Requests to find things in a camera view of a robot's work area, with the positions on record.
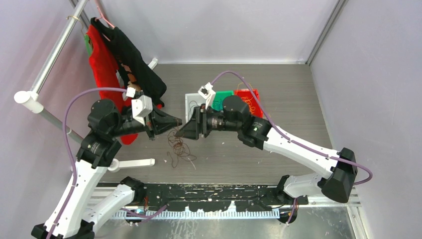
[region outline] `black shirt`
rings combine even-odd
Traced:
[[[129,77],[127,75],[128,72],[123,65],[130,68],[130,72],[136,79],[135,84],[141,87],[144,94],[151,97],[152,102],[155,105],[162,104],[162,106],[164,106],[160,97],[163,96],[167,90],[166,84],[143,61],[141,53],[136,49],[129,38],[127,38],[118,27],[110,29],[104,26],[100,21],[95,20],[94,17],[91,18],[91,24],[101,33],[105,45],[119,63],[119,73],[125,86],[127,87]]]

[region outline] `hanging clothes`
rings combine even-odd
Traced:
[[[125,86],[127,87],[129,82],[140,86],[155,105],[164,106],[160,98],[167,90],[166,84],[143,61],[141,53],[129,38],[118,27],[110,29],[95,18],[91,18],[91,24],[110,40],[101,35],[116,61],[120,63],[119,73]]]
[[[116,71],[119,69],[116,60],[103,42],[100,33],[92,25],[88,28],[87,36],[92,44],[92,53],[89,63],[93,70],[97,87],[120,88]],[[122,112],[123,107],[131,106],[131,99],[123,101],[121,92],[99,91],[101,99],[110,99],[117,109]],[[120,137],[123,144],[131,144],[138,134],[125,135]]]

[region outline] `white pipe connector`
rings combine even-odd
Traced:
[[[43,111],[44,106],[37,101],[38,94],[33,91],[19,91],[14,94],[14,101],[16,103],[25,106],[30,111],[38,114]]]

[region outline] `clothes hanger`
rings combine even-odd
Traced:
[[[100,3],[98,2],[98,0],[94,0],[95,1],[95,4],[97,5],[97,10],[98,10],[98,12],[100,13],[100,18],[95,18],[95,21],[97,21],[97,20],[99,20],[99,19],[104,19],[104,21],[109,25],[109,26],[111,26],[112,28],[115,28],[115,26],[111,23],[111,22],[109,22],[107,19],[106,19],[106,17],[104,16],[104,14],[103,14],[103,12],[101,11],[101,8],[100,8]],[[104,35],[103,34],[103,36],[104,36],[104,38],[106,38],[108,41],[110,41],[110,39],[108,38],[108,37],[106,37],[106,35]]]

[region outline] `green cloth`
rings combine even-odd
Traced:
[[[84,40],[85,40],[85,46],[86,46],[87,51],[88,51],[88,55],[91,56],[92,55],[92,46],[90,44],[90,37],[88,35],[85,35]]]

